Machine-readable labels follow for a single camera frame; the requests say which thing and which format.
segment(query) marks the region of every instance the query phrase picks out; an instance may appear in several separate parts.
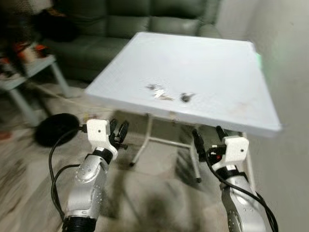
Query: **power cord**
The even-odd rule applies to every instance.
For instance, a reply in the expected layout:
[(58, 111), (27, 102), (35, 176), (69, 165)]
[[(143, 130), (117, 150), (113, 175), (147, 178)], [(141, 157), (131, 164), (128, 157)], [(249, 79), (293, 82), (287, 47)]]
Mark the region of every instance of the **power cord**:
[(64, 212), (63, 212), (62, 209), (61, 209), (60, 203), (57, 203), (57, 202), (56, 202), (56, 197), (58, 198), (58, 192), (57, 192), (57, 189), (56, 189), (56, 182), (57, 182), (58, 177), (60, 176), (60, 174), (61, 174), (64, 170), (66, 170), (66, 169), (68, 169), (68, 168), (78, 167), (78, 166), (79, 166), (79, 164), (70, 164), (70, 165), (64, 166), (63, 168), (61, 168), (61, 169), (57, 172), (57, 174), (56, 174), (56, 176), (55, 176), (55, 178), (54, 178), (54, 181), (52, 182), (52, 188), (51, 188), (52, 201), (53, 201), (53, 204), (54, 204), (54, 206), (56, 207), (57, 211), (59, 212), (62, 221), (64, 221), (64, 216), (65, 216), (65, 214), (64, 214)]
[(50, 173), (50, 177), (52, 179), (52, 187), (51, 187), (51, 196), (52, 196), (52, 201), (53, 204), (55, 206), (55, 208), (57, 209), (57, 211), (60, 214), (60, 217), (62, 219), (62, 221), (64, 220), (64, 213), (61, 209), (61, 205), (60, 205), (60, 200), (59, 200), (59, 195), (58, 195), (58, 191), (56, 188), (56, 178), (54, 176), (54, 171), (53, 171), (53, 165), (52, 165), (52, 157), (53, 157), (53, 153), (55, 151), (55, 148), (58, 146), (58, 144), (61, 142), (61, 140), (63, 140), (65, 137), (67, 137), (68, 135), (70, 135), (73, 132), (76, 132), (78, 130), (80, 130), (81, 128), (75, 128), (72, 129), (66, 133), (64, 133), (54, 144), (54, 146), (52, 147), (52, 149), (49, 152), (49, 156), (48, 156), (48, 168), (49, 168), (49, 173)]
[(231, 183), (229, 183), (228, 181), (226, 181), (225, 179), (223, 179), (220, 175), (218, 175), (216, 173), (216, 171), (212, 168), (211, 166), (211, 163), (210, 163), (210, 160), (209, 160), (209, 156), (208, 156), (208, 153), (206, 154), (206, 163), (210, 169), (210, 171), (212, 172), (212, 174), (214, 174), (215, 177), (217, 177), (219, 179), (219, 181), (233, 189), (236, 189), (242, 193), (245, 193), (247, 194), (248, 196), (252, 197), (253, 199), (255, 199), (257, 202), (259, 202), (264, 208), (265, 208), (265, 211), (266, 211), (266, 215), (267, 215), (267, 218), (269, 220), (269, 224), (270, 224), (270, 227), (272, 229), (273, 232), (279, 232), (279, 228), (278, 228), (278, 224), (277, 224), (277, 220), (276, 220), (276, 217), (275, 215), (272, 213), (271, 209), (267, 206), (266, 202), (264, 201), (264, 199), (261, 197), (260, 194), (256, 193), (258, 197), (254, 196), (252, 193), (238, 187), (238, 186), (235, 186)]

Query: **floor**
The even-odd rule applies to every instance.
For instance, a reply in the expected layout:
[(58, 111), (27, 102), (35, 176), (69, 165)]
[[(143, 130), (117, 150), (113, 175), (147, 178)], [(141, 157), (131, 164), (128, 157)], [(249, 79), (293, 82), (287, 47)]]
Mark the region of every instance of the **floor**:
[[(61, 93), (57, 85), (43, 86)], [(188, 150), (150, 143), (136, 166), (129, 168), (130, 160), (143, 142), (147, 117), (93, 105), (80, 87), (72, 87), (75, 97), (70, 101), (46, 97), (52, 112), (75, 114), (81, 122), (90, 117), (130, 122), (126, 138), (129, 149), (121, 151), (110, 166), (96, 232), (228, 231), (219, 182), (206, 164), (199, 164), (203, 181), (197, 184)], [(49, 192), (49, 149), (33, 141), (33, 129), (24, 123), (22, 115), (8, 98), (0, 96), (0, 104), (3, 106), (1, 114), (5, 116), (1, 119), (0, 129), (13, 131), (10, 140), (0, 142), (0, 228), (6, 232), (61, 231), (61, 221)], [(43, 112), (36, 104), (33, 106), (43, 119)], [(154, 124), (156, 136), (184, 143), (190, 142), (191, 129), (164, 121), (155, 121)], [(214, 128), (202, 127), (201, 131), (207, 145), (219, 143)], [(54, 169), (80, 163), (89, 152), (91, 147), (86, 135), (80, 133), (57, 148)], [(65, 172), (58, 181), (63, 207), (74, 169)]]

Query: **red object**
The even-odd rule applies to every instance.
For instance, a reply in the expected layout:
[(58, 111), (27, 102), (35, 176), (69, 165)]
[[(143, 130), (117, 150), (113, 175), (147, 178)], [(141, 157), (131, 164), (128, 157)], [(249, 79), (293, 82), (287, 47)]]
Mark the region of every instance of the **red object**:
[(11, 132), (0, 132), (0, 141), (9, 139), (11, 138), (11, 136), (12, 136)]
[(35, 50), (37, 51), (37, 53), (41, 58), (47, 57), (48, 55), (47, 47), (42, 44), (36, 45)]
[(15, 51), (17, 52), (18, 58), (20, 58), (22, 61), (25, 61), (25, 55), (23, 53), (23, 50), (26, 48), (24, 43), (17, 43), (15, 44)]
[(5, 63), (5, 64), (9, 64), (9, 63), (10, 63), (9, 59), (6, 58), (6, 57), (5, 57), (5, 58), (2, 58), (2, 59), (1, 59), (1, 62), (2, 62), (2, 63)]

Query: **black round object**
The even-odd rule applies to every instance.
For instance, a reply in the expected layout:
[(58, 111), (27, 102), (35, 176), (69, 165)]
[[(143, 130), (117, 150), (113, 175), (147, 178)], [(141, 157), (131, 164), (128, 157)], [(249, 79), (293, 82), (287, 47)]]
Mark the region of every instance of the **black round object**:
[(62, 225), (62, 232), (93, 232), (97, 220), (89, 217), (66, 217)]
[[(45, 119), (37, 127), (34, 139), (42, 146), (52, 147), (64, 133), (78, 128), (79, 120), (76, 116), (66, 113), (53, 115)], [(60, 141), (59, 145), (70, 141), (75, 137), (77, 132), (78, 130), (70, 133), (67, 137)]]

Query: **white table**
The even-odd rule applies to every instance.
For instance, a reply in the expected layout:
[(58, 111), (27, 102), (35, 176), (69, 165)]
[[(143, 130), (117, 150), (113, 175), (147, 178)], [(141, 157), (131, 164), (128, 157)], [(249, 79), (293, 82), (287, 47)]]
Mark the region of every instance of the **white table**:
[[(31, 64), (26, 64), (25, 68), (27, 76), (31, 78), (38, 72), (47, 68), (48, 66), (52, 68), (54, 76), (58, 81), (64, 96), (66, 98), (70, 98), (71, 97), (70, 88), (56, 63), (56, 58), (53, 55), (49, 55), (46, 58), (40, 58)], [(20, 86), (25, 81), (27, 81), (25, 77), (20, 77), (13, 80), (0, 80), (0, 89), (8, 91), (10, 93), (11, 97), (16, 102), (18, 108), (25, 115), (30, 125), (36, 127), (39, 125), (40, 120), (35, 115), (30, 105), (27, 103), (27, 101), (24, 99), (24, 97), (20, 94), (20, 92), (17, 89), (17, 87)]]
[[(146, 88), (149, 84), (163, 86), (175, 100), (156, 99)], [(181, 93), (190, 92), (195, 96), (182, 102)], [(186, 146), (197, 178), (193, 146), (152, 137), (153, 117), (268, 137), (281, 129), (254, 45), (245, 41), (140, 32), (86, 94), (114, 108), (152, 115), (145, 143), (132, 164), (149, 140)]]

